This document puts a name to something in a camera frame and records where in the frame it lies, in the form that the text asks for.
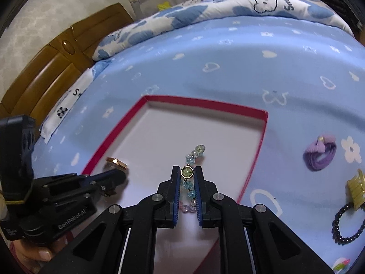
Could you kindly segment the left hand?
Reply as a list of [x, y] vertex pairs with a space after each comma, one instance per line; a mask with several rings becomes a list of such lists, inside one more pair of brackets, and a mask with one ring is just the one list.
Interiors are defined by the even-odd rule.
[[25, 273], [38, 273], [46, 263], [68, 244], [68, 240], [67, 236], [63, 236], [48, 248], [37, 247], [23, 239], [15, 241], [5, 239], [5, 243]]

